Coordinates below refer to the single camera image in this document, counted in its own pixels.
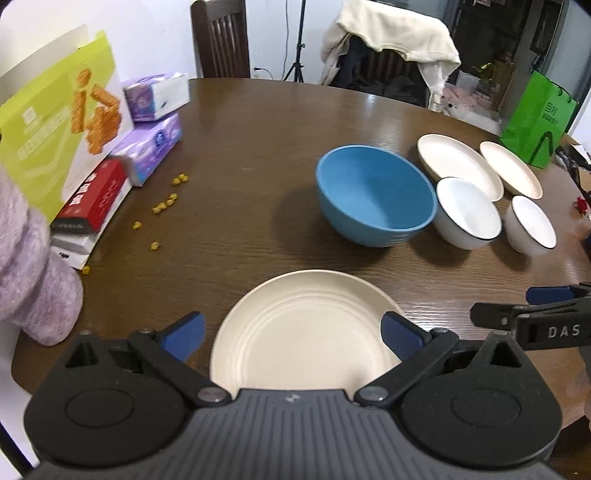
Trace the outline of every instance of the white plate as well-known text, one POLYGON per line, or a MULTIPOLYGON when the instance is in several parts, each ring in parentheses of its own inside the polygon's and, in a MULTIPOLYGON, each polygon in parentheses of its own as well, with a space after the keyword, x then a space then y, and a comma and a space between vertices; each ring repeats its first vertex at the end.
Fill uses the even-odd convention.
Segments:
POLYGON ((240 388, 357 389, 399 364, 384 345, 385 312, 403 314, 371 283, 341 272, 302 270, 244 295, 213 344, 211 379, 240 388))
POLYGON ((417 148, 423 165, 435 181, 457 177, 476 185, 491 202, 503 197, 503 182, 495 170, 468 145, 445 135, 429 134, 418 139, 417 148))
POLYGON ((513 195, 542 198, 542 185, 530 168, 512 151, 493 142, 482 142, 480 153, 505 182, 513 195))

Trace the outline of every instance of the red box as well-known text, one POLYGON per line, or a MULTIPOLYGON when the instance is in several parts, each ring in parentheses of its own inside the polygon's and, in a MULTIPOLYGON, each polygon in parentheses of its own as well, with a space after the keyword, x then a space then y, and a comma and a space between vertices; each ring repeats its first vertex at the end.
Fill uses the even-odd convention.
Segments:
POLYGON ((64 233, 97 232, 126 178, 119 160, 103 160, 57 214, 51 228, 64 233))

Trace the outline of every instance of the green shopping bag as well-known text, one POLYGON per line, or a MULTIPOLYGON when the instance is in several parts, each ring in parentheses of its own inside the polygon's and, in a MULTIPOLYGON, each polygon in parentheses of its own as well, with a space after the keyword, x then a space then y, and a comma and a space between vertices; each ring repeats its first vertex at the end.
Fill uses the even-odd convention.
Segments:
POLYGON ((576 106, 566 90, 534 72, 501 142, 525 163, 544 168, 576 106))

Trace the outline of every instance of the blue bowl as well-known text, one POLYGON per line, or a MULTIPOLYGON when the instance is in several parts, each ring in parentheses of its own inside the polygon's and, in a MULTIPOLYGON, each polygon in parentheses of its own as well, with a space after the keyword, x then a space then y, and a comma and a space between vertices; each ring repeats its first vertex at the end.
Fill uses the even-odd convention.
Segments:
POLYGON ((316 166, 320 209, 335 230, 368 247, 413 237, 437 212, 427 177, 408 160, 381 148, 346 145, 316 166))

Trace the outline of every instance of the wooden table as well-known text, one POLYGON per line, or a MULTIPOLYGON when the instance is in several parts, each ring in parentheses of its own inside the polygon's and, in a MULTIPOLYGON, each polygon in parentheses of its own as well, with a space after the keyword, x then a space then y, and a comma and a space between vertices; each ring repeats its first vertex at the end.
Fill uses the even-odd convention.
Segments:
MULTIPOLYGON (((181 110, 182 142, 146 185, 125 201, 95 249, 85 302, 74 329, 124 338, 140 327, 161 329, 191 310, 207 318, 204 346, 190 365, 207 374, 216 331, 230 308, 261 282, 289 271, 327 268, 358 275, 388 293, 422 327, 445 326, 484 338, 470 324, 476 301, 524 302, 531 286, 591 280, 579 239, 589 221, 577 217, 577 190, 555 166, 535 170, 539 204, 558 234, 550 254, 530 260, 504 237, 464 251, 428 227, 409 243, 366 248, 339 236, 320 213, 314 168, 327 151, 368 144, 418 164, 424 134, 455 137, 473 148, 493 136, 425 109, 364 93, 317 85, 246 79, 192 84, 181 110), (179 173, 188 183, 171 187, 179 173), (177 203, 151 208, 177 191, 177 203), (144 226, 132 230, 135 221, 144 226), (160 241, 158 251, 150 243, 160 241)), ((508 201, 497 203, 503 214, 508 201)), ((21 335, 12 373, 34 392, 64 344, 45 348, 21 335)), ((530 353, 569 424, 583 414, 587 386, 575 349, 530 353)))

